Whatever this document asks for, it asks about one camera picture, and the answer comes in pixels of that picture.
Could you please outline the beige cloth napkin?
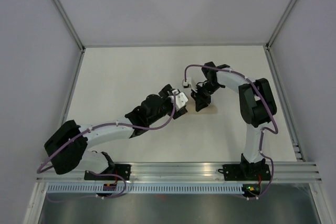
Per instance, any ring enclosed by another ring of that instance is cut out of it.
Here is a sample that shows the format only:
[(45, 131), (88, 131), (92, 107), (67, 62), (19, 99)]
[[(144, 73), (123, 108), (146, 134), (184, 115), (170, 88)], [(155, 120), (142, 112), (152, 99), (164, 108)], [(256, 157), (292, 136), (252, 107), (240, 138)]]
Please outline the beige cloth napkin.
[(210, 104), (209, 106), (199, 110), (196, 112), (197, 114), (217, 114), (218, 113), (218, 108), (217, 106)]

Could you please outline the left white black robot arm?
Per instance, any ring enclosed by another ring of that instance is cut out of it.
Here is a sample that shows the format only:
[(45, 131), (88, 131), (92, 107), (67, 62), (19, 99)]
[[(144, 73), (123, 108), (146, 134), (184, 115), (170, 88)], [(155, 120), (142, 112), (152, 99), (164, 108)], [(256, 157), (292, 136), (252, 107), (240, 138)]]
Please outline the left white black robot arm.
[(96, 125), (66, 121), (44, 145), (47, 162), (51, 166), (42, 164), (37, 172), (40, 174), (54, 169), (57, 175), (63, 175), (78, 169), (108, 180), (114, 176), (115, 163), (108, 153), (93, 151), (93, 147), (160, 130), (187, 113), (187, 102), (184, 92), (168, 84), (158, 94), (148, 95), (139, 106), (115, 121)]

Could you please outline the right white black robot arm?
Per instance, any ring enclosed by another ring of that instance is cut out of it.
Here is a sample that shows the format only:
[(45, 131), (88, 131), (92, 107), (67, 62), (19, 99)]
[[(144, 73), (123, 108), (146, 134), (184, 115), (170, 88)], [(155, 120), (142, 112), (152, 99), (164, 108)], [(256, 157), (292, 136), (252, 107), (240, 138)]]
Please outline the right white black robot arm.
[(277, 106), (269, 81), (250, 79), (228, 65), (216, 66), (213, 62), (200, 68), (206, 80), (191, 87), (195, 111), (209, 107), (211, 96), (219, 88), (229, 88), (238, 94), (240, 114), (246, 123), (246, 143), (240, 163), (224, 164), (218, 172), (225, 181), (270, 181), (272, 175), (262, 144), (265, 131), (270, 129), (268, 123), (275, 123)]

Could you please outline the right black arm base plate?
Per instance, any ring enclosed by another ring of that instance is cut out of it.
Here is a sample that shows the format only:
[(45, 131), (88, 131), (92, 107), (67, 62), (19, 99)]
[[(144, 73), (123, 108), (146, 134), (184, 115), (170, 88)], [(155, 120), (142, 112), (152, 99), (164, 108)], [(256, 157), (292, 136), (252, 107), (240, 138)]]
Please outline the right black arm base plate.
[(222, 166), (222, 173), (225, 181), (270, 181), (271, 171), (267, 164), (260, 168), (253, 168), (250, 171), (243, 171), (239, 164), (224, 164)]

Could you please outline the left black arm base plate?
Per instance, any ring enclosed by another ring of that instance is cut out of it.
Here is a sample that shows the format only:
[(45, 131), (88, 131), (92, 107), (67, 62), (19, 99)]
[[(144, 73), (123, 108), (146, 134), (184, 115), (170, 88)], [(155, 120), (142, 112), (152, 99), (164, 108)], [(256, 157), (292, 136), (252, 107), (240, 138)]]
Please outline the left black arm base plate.
[(123, 178), (126, 181), (130, 180), (131, 165), (130, 164), (115, 164), (113, 170), (108, 168), (102, 174), (94, 174), (89, 171), (85, 171), (84, 180), (121, 180)]

